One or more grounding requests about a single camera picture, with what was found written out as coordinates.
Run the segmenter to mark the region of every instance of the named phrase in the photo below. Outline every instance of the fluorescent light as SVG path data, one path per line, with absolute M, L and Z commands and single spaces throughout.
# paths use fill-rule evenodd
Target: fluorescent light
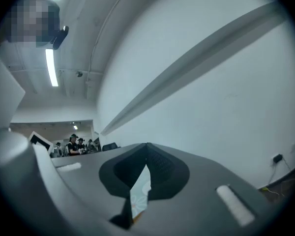
M 57 82 L 57 77 L 55 72 L 54 50 L 46 49 L 46 61 L 47 61 L 47 67 L 48 67 L 51 85 L 53 87 L 57 87 L 58 82 Z

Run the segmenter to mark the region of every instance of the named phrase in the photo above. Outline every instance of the white surface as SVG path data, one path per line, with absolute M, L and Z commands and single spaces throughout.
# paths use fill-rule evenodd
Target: white surface
M 55 72 L 54 50 L 46 49 L 46 61 L 47 61 L 47 68 L 48 68 L 51 85 L 53 87 L 57 87 L 58 82 L 57 82 L 57 77 Z
M 43 137 L 42 135 L 38 134 L 35 131 L 33 131 L 31 133 L 31 135 L 29 136 L 29 141 L 33 138 L 33 136 L 38 137 L 40 140 L 44 141 L 45 143 L 47 143 L 49 145 L 48 154 L 50 154 L 51 152 L 54 151 L 54 144 L 52 142 L 48 141 L 45 137 Z M 36 142 L 36 145 L 43 146 L 40 142 Z
M 139 215 L 148 206 L 148 191 L 151 189 L 150 173 L 145 166 L 138 180 L 130 190 L 132 218 Z
M 77 170 L 77 169 L 81 168 L 81 166 L 82 165 L 80 163 L 74 163 L 74 164 L 69 164 L 66 166 L 58 167 L 57 170 L 60 172 L 68 172 L 68 171 Z
M 97 100 L 102 130 L 192 47 L 227 23 L 270 1 L 155 1 L 131 25 L 110 59 Z
M 50 85 L 44 48 L 4 43 L 0 57 L 27 94 L 94 101 L 116 44 L 147 1 L 55 0 L 60 7 L 60 29 L 69 26 L 68 36 L 54 51 L 58 88 Z M 77 79 L 77 71 L 82 71 L 83 77 Z
M 173 61 L 267 0 L 158 0 L 125 34 L 97 101 L 101 130 Z M 295 168 L 295 35 L 272 29 L 207 74 L 108 134 L 101 144 L 157 143 L 213 159 L 253 186 L 270 158 Z M 289 172 L 279 163 L 272 181 Z
M 24 90 L 0 61 L 0 128 L 8 128 Z
M 12 122 L 59 122 L 92 120 L 95 104 L 83 99 L 31 97 L 24 99 L 13 116 Z
M 52 143 L 53 143 L 55 148 L 57 147 L 56 143 L 61 143 L 61 146 L 63 146 L 63 139 L 54 140 L 54 141 L 52 141 Z
M 98 138 L 98 133 L 94 131 L 93 123 L 90 127 L 90 132 L 92 134 L 92 140 L 95 141 Z
M 230 213 L 240 226 L 244 227 L 255 220 L 251 211 L 238 199 L 232 190 L 226 186 L 220 186 L 216 189 L 217 194 L 225 203 Z

